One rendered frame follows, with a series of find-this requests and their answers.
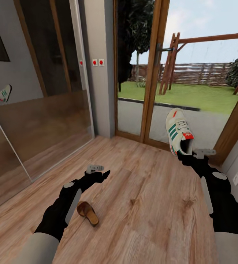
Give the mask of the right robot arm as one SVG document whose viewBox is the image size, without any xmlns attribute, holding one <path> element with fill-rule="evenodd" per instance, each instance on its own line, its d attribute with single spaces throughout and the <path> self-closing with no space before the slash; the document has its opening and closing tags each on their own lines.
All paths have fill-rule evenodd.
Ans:
<svg viewBox="0 0 238 264">
<path fill-rule="evenodd" d="M 228 177 L 208 165 L 209 158 L 216 155 L 214 149 L 195 149 L 192 155 L 177 152 L 183 165 L 191 166 L 201 178 L 209 216 L 213 218 L 220 264 L 238 264 L 238 202 L 230 194 Z"/>
</svg>

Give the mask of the sandal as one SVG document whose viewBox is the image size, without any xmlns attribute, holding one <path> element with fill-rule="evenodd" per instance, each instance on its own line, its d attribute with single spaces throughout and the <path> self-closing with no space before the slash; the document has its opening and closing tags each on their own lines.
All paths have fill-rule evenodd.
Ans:
<svg viewBox="0 0 238 264">
<path fill-rule="evenodd" d="M 96 216 L 93 208 L 86 201 L 79 201 L 77 204 L 77 211 L 80 216 L 85 217 L 90 221 L 93 227 L 96 227 L 99 223 L 98 217 Z"/>
</svg>

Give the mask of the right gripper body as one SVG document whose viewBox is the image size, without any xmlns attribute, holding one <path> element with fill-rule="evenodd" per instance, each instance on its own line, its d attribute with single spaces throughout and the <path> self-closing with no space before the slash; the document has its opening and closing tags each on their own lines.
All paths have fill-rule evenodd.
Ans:
<svg viewBox="0 0 238 264">
<path fill-rule="evenodd" d="M 193 155 L 183 155 L 182 164 L 186 166 L 191 166 L 196 172 L 196 168 L 201 164 L 208 164 L 209 158 L 204 156 L 204 159 L 197 159 Z"/>
</svg>

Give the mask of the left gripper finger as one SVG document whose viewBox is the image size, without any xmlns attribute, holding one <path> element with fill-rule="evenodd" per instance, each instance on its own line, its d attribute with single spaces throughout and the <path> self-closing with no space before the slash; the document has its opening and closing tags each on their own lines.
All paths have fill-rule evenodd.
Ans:
<svg viewBox="0 0 238 264">
<path fill-rule="evenodd" d="M 104 179 L 107 179 L 109 174 L 110 174 L 110 170 L 103 174 L 103 181 L 104 181 Z"/>
</svg>

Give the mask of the gym shoe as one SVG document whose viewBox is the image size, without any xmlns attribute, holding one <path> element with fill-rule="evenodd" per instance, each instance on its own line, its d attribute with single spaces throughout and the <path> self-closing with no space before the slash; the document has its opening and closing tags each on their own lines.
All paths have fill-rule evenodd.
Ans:
<svg viewBox="0 0 238 264">
<path fill-rule="evenodd" d="M 192 155 L 192 143 L 194 136 L 180 108 L 171 109 L 165 121 L 167 135 L 169 137 L 170 150 L 174 156 L 177 152 L 182 155 Z"/>
</svg>

